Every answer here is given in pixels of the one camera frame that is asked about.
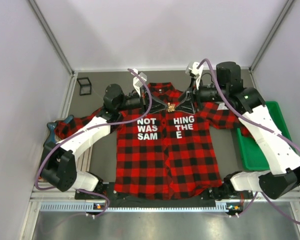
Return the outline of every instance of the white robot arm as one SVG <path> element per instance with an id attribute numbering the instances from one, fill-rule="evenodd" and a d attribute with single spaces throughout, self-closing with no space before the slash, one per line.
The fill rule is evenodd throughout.
<path id="1" fill-rule="evenodd" d="M 198 66 L 200 66 L 198 62 L 192 62 L 188 65 L 186 73 L 192 77 L 191 82 L 195 82 L 196 90 L 190 87 L 186 91 L 187 94 L 183 96 L 196 99 L 200 110 L 202 102 L 222 102 L 223 100 L 214 84 L 198 86 L 198 78 L 202 75 L 198 71 L 203 70 Z M 299 186 L 300 156 L 283 139 L 277 136 L 281 132 L 273 122 L 265 101 L 259 92 L 253 87 L 243 87 L 240 66 L 235 62 L 219 63 L 216 65 L 216 75 L 223 95 L 233 108 L 246 119 L 274 131 L 274 133 L 271 133 L 239 118 L 262 150 L 270 170 L 235 172 L 228 175 L 224 179 L 223 185 L 216 190 L 217 198 L 223 198 L 222 192 L 224 196 L 231 196 L 234 192 L 254 191 L 263 192 L 271 199 L 277 199 Z M 186 98 L 180 99 L 180 102 L 184 104 L 180 104 L 176 109 L 191 113 L 184 107 L 188 104 Z"/>
<path id="2" fill-rule="evenodd" d="M 135 74 L 145 82 L 146 75 L 138 70 L 133 70 Z M 59 142 L 53 141 L 55 138 L 54 129 L 50 129 L 49 141 L 44 144 L 41 156 L 41 164 L 58 144 L 62 144 L 52 153 L 45 162 L 40 176 L 52 184 L 54 187 L 64 192 L 71 189 L 83 189 L 90 192 L 98 192 L 102 189 L 103 180 L 90 173 L 77 170 L 78 158 L 90 148 L 96 141 L 112 132 L 113 126 L 109 123 L 117 123 L 122 118 L 120 111 L 127 109 L 143 109 L 144 112 L 149 107 L 150 98 L 152 105 L 150 113 L 156 113 L 168 108 L 168 105 L 155 96 L 149 96 L 142 88 L 136 77 L 133 79 L 133 86 L 137 94 L 124 95 L 121 87 L 117 84 L 109 85 L 103 97 L 103 107 L 99 114 L 72 136 Z"/>

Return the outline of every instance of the plaid shirt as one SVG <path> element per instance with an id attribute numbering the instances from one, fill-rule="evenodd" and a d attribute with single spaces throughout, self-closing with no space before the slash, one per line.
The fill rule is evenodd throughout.
<path id="1" fill-rule="evenodd" d="M 152 94 L 178 105 L 182 94 L 168 83 L 150 83 Z M 183 199 L 222 184 L 209 127 L 249 131 L 229 110 L 205 102 L 196 114 L 161 111 L 117 128 L 117 164 L 114 189 L 146 199 Z M 96 114 L 59 122 L 55 134 L 64 139 L 86 125 Z M 139 109 L 123 111 L 124 121 L 136 119 Z"/>

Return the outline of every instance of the green plastic bin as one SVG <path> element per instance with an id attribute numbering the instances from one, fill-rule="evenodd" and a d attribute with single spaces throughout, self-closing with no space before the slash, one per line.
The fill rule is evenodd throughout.
<path id="1" fill-rule="evenodd" d="M 265 102 L 265 104 L 268 107 L 273 122 L 275 123 L 277 128 L 282 132 L 282 135 L 291 140 L 279 104 L 276 101 L 267 101 Z M 250 137 L 242 136 L 240 128 L 236 129 L 236 134 L 239 141 L 239 148 L 243 167 L 248 171 L 269 170 L 270 168 L 266 157 L 261 151 L 256 141 Z"/>

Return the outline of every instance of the cable connector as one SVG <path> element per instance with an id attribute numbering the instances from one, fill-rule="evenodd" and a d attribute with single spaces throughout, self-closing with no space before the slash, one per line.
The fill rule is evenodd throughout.
<path id="1" fill-rule="evenodd" d="M 282 132 L 278 129 L 278 131 L 273 131 L 272 134 L 275 135 L 275 136 L 278 136 L 278 135 L 281 135 Z"/>
<path id="2" fill-rule="evenodd" d="M 199 90 L 202 73 L 204 71 L 203 64 L 199 68 L 198 68 L 198 66 L 199 66 L 199 62 L 192 61 L 189 63 L 189 65 L 185 69 L 185 73 L 195 79 L 195 87 L 197 90 Z"/>
<path id="3" fill-rule="evenodd" d="M 138 74 L 142 80 L 144 80 L 145 82 L 147 81 L 147 75 L 145 75 L 143 72 L 140 72 L 137 69 L 132 69 L 134 71 L 134 73 Z M 141 97 L 141 87 L 143 86 L 142 82 L 140 81 L 140 79 L 138 77 L 134 77 L 133 78 L 133 87 L 134 89 L 137 91 L 137 93 L 139 94 L 139 96 Z"/>

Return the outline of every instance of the white wall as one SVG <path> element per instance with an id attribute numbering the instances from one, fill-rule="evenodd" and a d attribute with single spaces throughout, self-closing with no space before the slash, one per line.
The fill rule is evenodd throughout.
<path id="1" fill-rule="evenodd" d="M 292 140 L 300 146 L 300 0 L 262 58 L 255 79 L 263 97 L 280 104 Z"/>
<path id="2" fill-rule="evenodd" d="M 36 0 L 75 70 L 249 67 L 286 0 Z"/>
<path id="3" fill-rule="evenodd" d="M 25 0 L 0 1 L 0 240 L 15 240 L 70 76 Z"/>

